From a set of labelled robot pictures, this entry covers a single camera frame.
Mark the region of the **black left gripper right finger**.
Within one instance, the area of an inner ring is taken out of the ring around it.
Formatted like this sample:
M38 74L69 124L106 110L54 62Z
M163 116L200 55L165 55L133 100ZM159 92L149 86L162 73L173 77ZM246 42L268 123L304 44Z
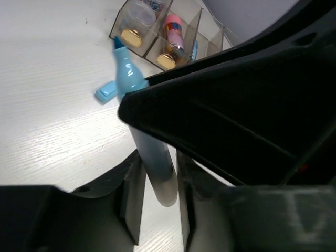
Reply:
M335 251L334 186L227 186L176 161L185 251Z

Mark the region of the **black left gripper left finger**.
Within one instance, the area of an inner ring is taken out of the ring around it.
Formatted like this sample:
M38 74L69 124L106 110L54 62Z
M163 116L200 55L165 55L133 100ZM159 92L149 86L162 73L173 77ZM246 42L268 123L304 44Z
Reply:
M67 193L51 185L1 187L1 251L133 251L145 170L137 151Z

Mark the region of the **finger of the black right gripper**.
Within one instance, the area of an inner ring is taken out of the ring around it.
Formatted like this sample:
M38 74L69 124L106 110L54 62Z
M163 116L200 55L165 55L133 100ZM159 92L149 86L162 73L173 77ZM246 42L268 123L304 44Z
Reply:
M193 75L129 94L135 128L239 184L324 184L335 176L335 54Z
M257 53L303 31L334 8L335 1L298 1L283 17L255 37L191 64L146 77L146 80L158 84Z

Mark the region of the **blue highlighter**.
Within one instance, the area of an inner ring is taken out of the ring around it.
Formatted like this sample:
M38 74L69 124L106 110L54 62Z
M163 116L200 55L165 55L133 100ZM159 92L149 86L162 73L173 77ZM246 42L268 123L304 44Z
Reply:
M131 59L130 51L121 38L114 36L112 43L117 64L116 89L120 102L119 118L122 121L142 119L143 116L139 114L141 103L129 101L128 96L132 92L147 88L149 82ZM128 125L157 200L165 207L174 205L177 199L177 178L167 144L138 130L130 122Z

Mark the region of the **blue correction tape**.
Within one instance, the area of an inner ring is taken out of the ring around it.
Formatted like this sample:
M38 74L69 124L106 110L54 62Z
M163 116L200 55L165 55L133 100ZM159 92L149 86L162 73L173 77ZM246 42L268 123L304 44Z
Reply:
M191 61L195 61L197 58L197 52L198 52L198 41L196 40L193 45L193 50L191 54Z

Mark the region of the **blue highlighter cap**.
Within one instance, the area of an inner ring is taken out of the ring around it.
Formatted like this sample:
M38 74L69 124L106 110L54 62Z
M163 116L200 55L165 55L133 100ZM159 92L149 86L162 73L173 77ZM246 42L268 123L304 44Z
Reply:
M117 95L116 81L112 80L95 91L95 98L101 103L106 104Z

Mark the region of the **pink cap glue bottle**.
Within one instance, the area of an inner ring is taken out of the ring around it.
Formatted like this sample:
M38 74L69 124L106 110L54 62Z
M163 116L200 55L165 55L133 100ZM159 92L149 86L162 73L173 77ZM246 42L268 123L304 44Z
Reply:
M175 14L168 14L164 21L165 32L165 52L170 53L175 50L184 51L184 40L182 36L182 21Z

